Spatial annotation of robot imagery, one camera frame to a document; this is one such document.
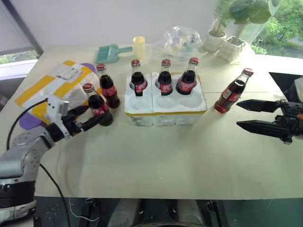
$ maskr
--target yellow and white package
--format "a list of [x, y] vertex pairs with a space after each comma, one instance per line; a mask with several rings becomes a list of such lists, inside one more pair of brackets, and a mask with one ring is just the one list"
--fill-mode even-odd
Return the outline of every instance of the yellow and white package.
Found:
[[[22, 92], [15, 102], [26, 109], [50, 95], [56, 95], [69, 101], [69, 109], [73, 109], [87, 101], [87, 96], [82, 89], [85, 83], [93, 84], [96, 89], [98, 88], [97, 92], [101, 94], [99, 79], [93, 71], [73, 61], [66, 61]], [[45, 118], [46, 105], [47, 102], [31, 110], [33, 115], [44, 122], [48, 122]]]

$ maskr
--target cable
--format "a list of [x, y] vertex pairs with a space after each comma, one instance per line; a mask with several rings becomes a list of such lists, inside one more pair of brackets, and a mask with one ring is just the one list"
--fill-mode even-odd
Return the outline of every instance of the cable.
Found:
[[[20, 118], [27, 112], [29, 111], [30, 109], [32, 109], [33, 107], [37, 106], [37, 105], [40, 105], [41, 103], [44, 103], [47, 101], [47, 98], [38, 102], [38, 103], [35, 103], [33, 105], [31, 105], [29, 108], [25, 109], [17, 118], [16, 120], [14, 121], [13, 125], [11, 126], [10, 130], [9, 130], [9, 134], [8, 134], [8, 138], [6, 140], [6, 151], [9, 150], [9, 144], [10, 144], [10, 137], [14, 131], [14, 128], [17, 124], [17, 122], [20, 120]], [[68, 211], [68, 207], [67, 207], [67, 203], [64, 199], [64, 196], [63, 196], [63, 193], [59, 187], [59, 185], [57, 184], [57, 182], [54, 180], [54, 178], [51, 176], [51, 174], [47, 171], [47, 169], [44, 167], [44, 165], [42, 165], [40, 163], [40, 167], [45, 171], [45, 173], [48, 175], [48, 177], [52, 180], [52, 182], [54, 183], [54, 185], [57, 187], [58, 189], [58, 192], [61, 196], [61, 199], [62, 199], [62, 202], [63, 202], [63, 205], [64, 205], [64, 209], [65, 209], [65, 214], [66, 214], [66, 219], [67, 219], [67, 226], [68, 227], [71, 227], [71, 219], [70, 219], [70, 214], [69, 214], [69, 211]]]
[[35, 106], [37, 106], [37, 105], [40, 105], [41, 103], [44, 103], [44, 102], [46, 102], [46, 101], [47, 101], [47, 98], [44, 99], [44, 100], [42, 100], [42, 101], [40, 101], [40, 102], [38, 102], [38, 103], [35, 103], [35, 104], [31, 105], [29, 108], [25, 109], [25, 110], [19, 115], [19, 117], [17, 117], [17, 119], [15, 120], [15, 122], [13, 123], [13, 125], [11, 126], [11, 128], [10, 128], [10, 130], [9, 130], [8, 138], [7, 138], [7, 140], [6, 140], [6, 150], [9, 150], [10, 137], [11, 137], [11, 135], [12, 135], [12, 133], [13, 133], [13, 130], [14, 130], [14, 128], [15, 128], [17, 122], [20, 120], [20, 118], [21, 118], [27, 111], [29, 111], [31, 108], [33, 108], [33, 107], [35, 107]]
[[73, 216], [75, 216], [76, 218], [83, 218], [83, 219], [85, 219], [87, 221], [97, 221], [98, 220], [98, 222], [99, 222], [100, 217], [98, 217], [98, 218], [96, 218], [94, 220], [91, 220], [91, 219], [88, 219], [87, 217], [84, 217], [84, 216], [75, 215], [74, 212], [71, 209], [71, 198], [70, 198], [70, 210], [71, 210], [71, 213], [73, 214]]

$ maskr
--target coca-cola bottle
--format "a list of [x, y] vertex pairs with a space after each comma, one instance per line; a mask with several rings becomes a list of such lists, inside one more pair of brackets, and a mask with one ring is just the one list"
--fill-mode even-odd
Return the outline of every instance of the coca-cola bottle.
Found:
[[89, 99], [89, 107], [95, 116], [104, 115], [104, 118], [99, 122], [102, 126], [109, 126], [113, 122], [113, 116], [109, 111], [107, 103], [95, 91], [94, 86], [90, 83], [83, 85], [83, 90]]
[[192, 89], [197, 85], [196, 68], [199, 63], [198, 58], [191, 58], [188, 67], [178, 80], [176, 90], [182, 95], [189, 95]]
[[139, 60], [132, 60], [133, 73], [129, 86], [134, 90], [136, 96], [143, 96], [143, 90], [147, 87], [147, 81], [141, 73], [140, 66]]
[[162, 69], [156, 81], [156, 87], [161, 90], [162, 96], [168, 96], [172, 93], [171, 75], [169, 73], [170, 60], [163, 59], [161, 66]]
[[245, 68], [221, 94], [221, 97], [214, 104], [214, 109], [219, 113], [226, 113], [231, 106], [238, 101], [248, 79], [254, 74], [252, 69]]
[[117, 95], [117, 89], [114, 86], [114, 82], [107, 74], [104, 64], [98, 64], [96, 66], [100, 87], [102, 88], [102, 95], [107, 100], [107, 104], [110, 108], [118, 108], [120, 106], [120, 99]]

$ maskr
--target bottle cap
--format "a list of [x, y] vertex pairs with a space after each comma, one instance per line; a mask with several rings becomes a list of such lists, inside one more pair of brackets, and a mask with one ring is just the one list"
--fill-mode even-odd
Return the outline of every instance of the bottle cap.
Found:
[[105, 64], [98, 64], [96, 66], [96, 68], [97, 68], [97, 71], [103, 71], [106, 69]]
[[164, 67], [170, 67], [170, 60], [169, 59], [163, 59], [161, 65], [164, 66]]
[[94, 90], [94, 86], [90, 83], [84, 84], [83, 85], [83, 90], [85, 93], [92, 92]]
[[199, 59], [198, 59], [198, 58], [195, 58], [195, 57], [190, 58], [190, 59], [189, 59], [189, 63], [190, 63], [190, 64], [197, 65], [197, 64], [199, 63]]
[[248, 75], [248, 76], [252, 76], [253, 74], [254, 74], [254, 71], [252, 70], [252, 69], [250, 69], [250, 68], [245, 68], [244, 70], [243, 70], [243, 73], [245, 74], [245, 75]]
[[132, 67], [140, 66], [140, 61], [138, 59], [132, 60]]

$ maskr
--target white flower pot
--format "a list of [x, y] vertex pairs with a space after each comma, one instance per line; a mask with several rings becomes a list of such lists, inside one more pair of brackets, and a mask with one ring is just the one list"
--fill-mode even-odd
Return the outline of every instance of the white flower pot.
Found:
[[224, 40], [219, 52], [217, 53], [217, 57], [226, 60], [227, 62], [232, 62], [238, 58], [243, 47], [245, 46], [246, 42], [240, 40], [240, 45], [235, 45], [230, 43], [229, 41], [234, 39], [235, 37], [232, 36], [227, 40]]
[[222, 37], [216, 37], [211, 35], [210, 32], [211, 31], [208, 31], [207, 37], [203, 42], [202, 47], [204, 50], [214, 53], [220, 49], [223, 41], [226, 39], [226, 34]]

